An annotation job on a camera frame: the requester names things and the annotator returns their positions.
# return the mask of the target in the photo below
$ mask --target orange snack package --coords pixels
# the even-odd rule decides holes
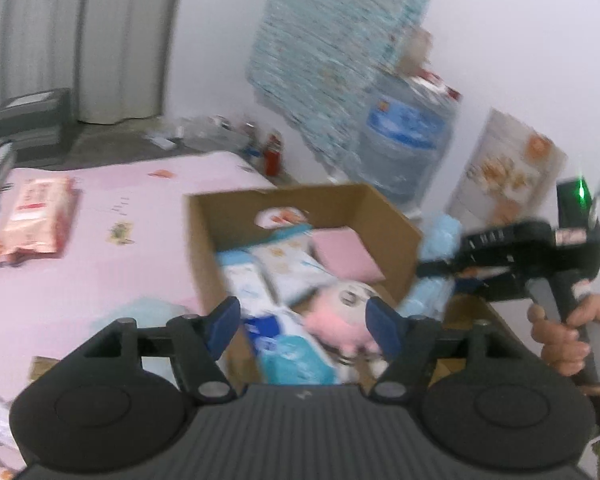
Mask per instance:
[[[2,230],[3,254],[59,253],[69,234],[73,179],[34,178],[18,194]]]

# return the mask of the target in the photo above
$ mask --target hanging mat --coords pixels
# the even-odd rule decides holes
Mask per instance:
[[[392,69],[428,0],[268,0],[248,78],[328,162],[349,145],[379,68]]]

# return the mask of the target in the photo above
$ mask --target hand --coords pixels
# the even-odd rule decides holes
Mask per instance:
[[[588,344],[578,341],[575,328],[600,321],[600,295],[592,294],[574,310],[564,324],[549,321],[544,309],[533,305],[527,313],[533,323],[531,337],[544,344],[540,357],[564,376],[577,374],[584,367],[584,358],[591,351]],[[581,386],[586,395],[600,396],[600,386]]]

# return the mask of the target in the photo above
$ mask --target pink and white stuffed animal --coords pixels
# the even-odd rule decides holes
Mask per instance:
[[[386,369],[378,344],[366,328],[366,300],[377,296],[365,283],[339,282],[315,295],[311,310],[304,316],[304,327],[325,346],[340,354],[338,375],[343,383],[356,382],[357,355],[366,353],[372,374],[379,377]]]

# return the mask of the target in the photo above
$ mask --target metal screw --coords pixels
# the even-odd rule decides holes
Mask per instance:
[[[207,397],[208,399],[219,399],[229,393],[230,388],[226,383],[220,381],[207,381],[206,383],[200,384],[198,387],[200,395]]]
[[[394,381],[384,381],[376,384],[374,390],[376,394],[387,399],[399,399],[407,393],[407,388],[405,386],[400,383],[395,383]]]

